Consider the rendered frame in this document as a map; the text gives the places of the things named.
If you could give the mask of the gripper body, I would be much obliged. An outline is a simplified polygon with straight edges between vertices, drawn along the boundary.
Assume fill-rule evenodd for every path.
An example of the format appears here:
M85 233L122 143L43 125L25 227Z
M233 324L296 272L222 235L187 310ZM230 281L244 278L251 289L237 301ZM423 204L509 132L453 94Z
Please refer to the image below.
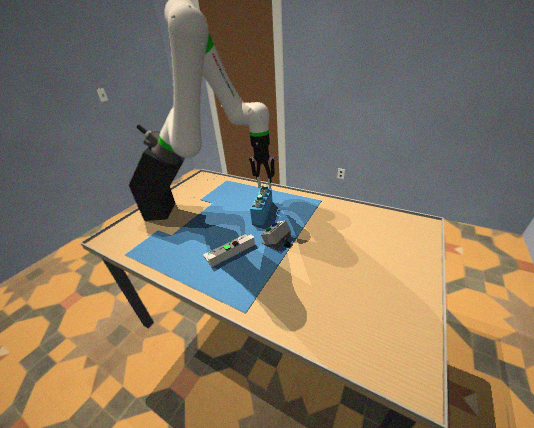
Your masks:
M265 162L267 163L267 161L269 160L269 156L270 156L268 146L264 148L253 147L253 150L254 150L254 159L257 161L257 158L260 158L259 164L263 164L262 158L264 158Z

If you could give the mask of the blue flat mat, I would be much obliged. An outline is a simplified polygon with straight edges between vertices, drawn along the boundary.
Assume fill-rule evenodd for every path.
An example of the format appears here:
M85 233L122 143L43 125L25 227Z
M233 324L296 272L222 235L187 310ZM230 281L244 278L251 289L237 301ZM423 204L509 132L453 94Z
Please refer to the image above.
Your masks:
M174 234L157 230L125 255L246 313L289 250L287 242L277 250L261 243L261 234L286 220L293 244L322 201L272 190L264 225L255 225L250 208L260 189L226 180L200 199L212 204ZM245 234L254 246L211 267L204 254Z

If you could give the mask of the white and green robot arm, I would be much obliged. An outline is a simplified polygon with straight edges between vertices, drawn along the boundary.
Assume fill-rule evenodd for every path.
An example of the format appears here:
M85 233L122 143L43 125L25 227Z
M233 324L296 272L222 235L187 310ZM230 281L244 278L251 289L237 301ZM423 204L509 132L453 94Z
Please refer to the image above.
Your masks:
M181 157L191 158L200 152L203 75L229 121L234 125L249 126L251 146L268 146L269 110L262 103L248 104L242 101L224 69L201 11L191 0L169 0L165 7L165 19L169 29L173 65L173 108L161 133L147 132L141 125L137 125L137 129L145 135L143 143L151 147L155 157L172 165L179 164Z

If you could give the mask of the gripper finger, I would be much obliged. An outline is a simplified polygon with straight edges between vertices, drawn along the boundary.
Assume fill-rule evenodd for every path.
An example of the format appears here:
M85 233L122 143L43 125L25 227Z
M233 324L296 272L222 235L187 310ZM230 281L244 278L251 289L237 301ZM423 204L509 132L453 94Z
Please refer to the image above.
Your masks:
M249 160L251 162L252 174L253 174L253 176L256 176L257 182L258 182L258 189L260 189L260 187L261 187L261 180L260 180L260 166L261 166L261 164L259 164L260 163L260 158L257 158L257 170L255 168L254 157L250 157Z
M265 169L266 169L266 172L267 172L267 176L268 176L268 187L269 189L271 189L271 177L273 177L275 175L275 171L274 171L274 161L275 161L275 158L273 157L270 157L269 156L269 159L270 159L270 162L271 162L271 172L270 172L270 169L269 169L269 165L268 165L268 161L267 163L265 162L265 159L262 158L262 161L263 161L263 164L265 166Z

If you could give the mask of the dark grey table edge trim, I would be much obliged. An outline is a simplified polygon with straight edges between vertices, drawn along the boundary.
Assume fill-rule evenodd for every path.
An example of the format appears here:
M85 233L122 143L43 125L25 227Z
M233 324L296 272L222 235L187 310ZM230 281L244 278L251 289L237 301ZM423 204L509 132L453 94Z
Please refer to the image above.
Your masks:
M228 174L223 174L223 173L218 173L218 172L213 172L213 171L200 169L199 171L197 171L194 174L190 175L186 179L184 179L181 182L177 183L176 185L172 186L171 190L173 188L175 188L176 186L180 185L181 183L185 182L189 178L193 177L194 175L198 174L201 171L257 182L257 180L254 180L254 179L249 179L249 178L233 176L233 175L228 175ZM270 338L268 338L268 337L256 332L256 331L252 330L252 329L250 329L249 327L247 327L247 326L245 326L245 325L243 325L243 324L241 324L241 323L239 323L239 322L237 322L237 321L235 321L235 320L233 320L233 319L231 319L231 318L229 318L229 317L227 317L227 316L225 316L225 315L223 315L223 314L221 314L221 313L219 313L219 312L217 312L217 311L215 311L215 310L213 310L213 309L211 309L211 308L209 308L209 307L207 307L207 306L205 306L205 305L203 305L203 304L201 304L201 303L199 303L199 302L197 302L197 301L195 301L195 300L193 300L193 299L191 299L191 298L189 298L189 297L187 297L187 296L185 296L185 295L183 295L183 294L181 294L181 293L179 293L179 292L177 292L175 290L173 290L172 288L170 288L170 287L168 287L168 286L166 286L166 285L164 285L164 284L162 284L162 283L160 283L160 282L158 282L158 281L156 281L156 280L154 280L154 279L152 279L152 278L150 278L150 277L148 277L148 276L146 276L146 275L144 275L144 274L142 274L142 273L140 273L140 272L138 272L138 271L136 271L136 270L134 270L132 268L130 268L129 266L127 266L127 265L125 265L125 264L123 264L123 263L121 263L121 262L119 262L119 261L117 261L117 260L115 260L115 259L113 259L113 258L111 258L111 257L109 257L109 256L107 256L107 255L95 250L94 248L84 244L87 241L89 241L90 239L92 239L95 236L97 236L98 234L100 234L103 231L107 230L111 226L113 226L116 223L120 222L124 218L128 217L132 213L136 212L137 210L139 210L139 208L134 209L133 211L131 211L128 214L124 215L123 217L119 218L115 222L111 223L110 225L106 226L105 228L101 229L100 231L96 232L95 234L91 235L87 239L85 239L82 242L80 242L80 244L85 246L86 248L88 248L88 249L90 249L90 250L92 250L92 251L94 251L94 252L96 252L96 253L104 256L104 257L106 257L107 259L109 259L109 260L111 260L111 261L113 261L113 262L115 262L115 263L117 263L117 264L129 269L130 271L132 271L132 272L134 272L134 273L136 273L136 274L138 274L138 275L140 275L140 276L152 281L153 283L155 283L155 284L157 284L157 285L159 285L159 286L161 286L161 287L163 287L163 288L165 288L165 289L167 289L167 290L179 295L180 297L182 297L182 298L184 298L184 299L186 299L186 300L188 300L188 301L190 301L190 302L192 302L192 303L194 303L194 304L196 304L196 305L198 305L198 306L200 306L200 307L212 312L213 314L215 314L215 315L217 315L217 316L219 316L219 317L221 317L221 318L223 318L223 319L225 319L225 320L227 320L227 321L229 321L229 322L231 322L231 323L233 323L233 324L235 324L235 325L237 325L237 326L239 326L239 327L241 327L241 328L243 328L243 329L245 329L245 330L247 330L249 332L251 332L252 334L254 334L254 335L256 335L256 336L258 336L258 337L260 337L260 338L262 338L262 339L264 339L264 340L266 340L266 341L268 341L268 342L270 342L270 343L272 343L272 344L274 344L274 345L276 345L276 346L278 346L278 347L280 347L280 348L282 348L282 349L284 349L284 350L286 350L286 351L288 351L288 352L290 352L290 353L292 353L292 354L294 354L294 355L306 360L307 362L309 362L311 364L313 364L313 365L315 365L315 366L317 366L317 367L319 367L319 368L321 368L321 369L323 369L323 370L325 370L325 371L327 371L327 372L329 372L329 373L331 373L331 374L333 374L333 375L335 375L335 376L337 376L337 377L339 377L339 378L341 378L341 379L343 379L343 380L345 380L345 381L347 381L347 382L349 382L349 383L351 383L351 384L353 384L353 385L355 385L355 386L357 386L357 387L359 387L359 388L361 388L361 389L363 389L363 390L365 390L365 391L367 391L367 392L369 392L369 393L371 393L371 394L373 394L373 395L375 395L375 396L377 396L377 397L379 397L379 398L381 398L381 399L383 399L383 400L385 400L385 401L387 401L387 402L389 402L389 403L391 403L391 404L393 404L393 405L395 405L395 406L397 406L397 407L399 407L399 408L401 408L401 409L403 409L403 410L405 410L405 411L407 411L407 412L409 412L409 413L411 413L411 414L413 414L413 415L415 415L415 416L417 416L417 417L419 417L419 418L421 418L421 419L423 419L423 420L425 420L425 421L427 421L427 422L439 427L439 428L448 428L444 218L443 217L438 217L438 216L433 216L433 215L428 215L428 214L423 214L423 213L418 213L418 212L413 212L413 211L408 211L408 210L403 210L403 209L398 209L398 208L393 208L393 207L388 207L388 206L383 206L383 205L378 205L378 204L373 204L373 203L369 203L369 202L364 202L364 201L359 201L359 200L354 200L354 199L349 199L349 198L344 198L344 197L339 197L339 196L319 193L319 192L314 192L314 191L309 191L309 190L304 190L304 189L299 189L299 188L294 188L294 187L274 184L274 183L271 183L271 185L441 220L441 222L442 222L442 302L443 302L443 424L438 422L438 421L436 421L436 420L434 420L434 419L432 419L432 418L430 418L430 417L428 417L428 416L426 416L426 415L424 415L424 414L422 414L422 413L420 413L420 412L418 412L418 411L416 411L416 410L414 410L414 409L412 409L412 408L409 408L409 407L407 407L407 406L405 406L405 405L403 405L403 404L401 404L401 403L399 403L399 402L397 402L397 401L395 401L395 400L393 400L393 399L391 399L391 398L389 398L389 397L387 397L387 396L385 396L385 395L383 395L383 394L381 394L381 393L379 393L379 392L377 392L377 391L375 391L375 390L373 390L373 389L371 389L371 388L369 388L369 387L367 387L367 386L365 386L365 385L363 385L363 384L361 384L361 383L359 383L359 382L357 382L357 381L355 381L355 380L353 380L353 379L351 379L351 378L349 378L349 377L347 377L347 376L345 376L345 375L333 370L333 369L330 369L330 368L328 368L328 367L326 367L326 366L324 366L324 365L322 365L322 364L320 364L320 363L318 363L318 362L316 362L316 361L314 361L314 360L312 360L312 359L310 359L310 358L308 358L308 357L306 357L306 356L304 356L304 355L302 355L302 354L300 354L300 353L298 353L298 352L296 352L296 351L294 351L294 350L292 350L292 349L290 349L290 348L288 348L288 347L286 347L286 346L284 346L284 345L282 345L282 344L280 344L280 343L278 343L278 342L276 342L276 341L274 341L274 340L272 340L272 339L270 339Z

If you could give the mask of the blue rectangular tube holder block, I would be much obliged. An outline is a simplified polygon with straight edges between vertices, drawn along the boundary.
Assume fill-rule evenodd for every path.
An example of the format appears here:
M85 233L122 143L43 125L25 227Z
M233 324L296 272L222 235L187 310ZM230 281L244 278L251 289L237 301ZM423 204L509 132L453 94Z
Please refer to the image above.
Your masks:
M269 202L268 202L269 201ZM265 196L263 197L262 202L260 202L260 207L255 207L254 202L250 208L251 221L255 225L264 225L270 207L272 205L272 188L267 189ZM264 210L264 213L263 213Z

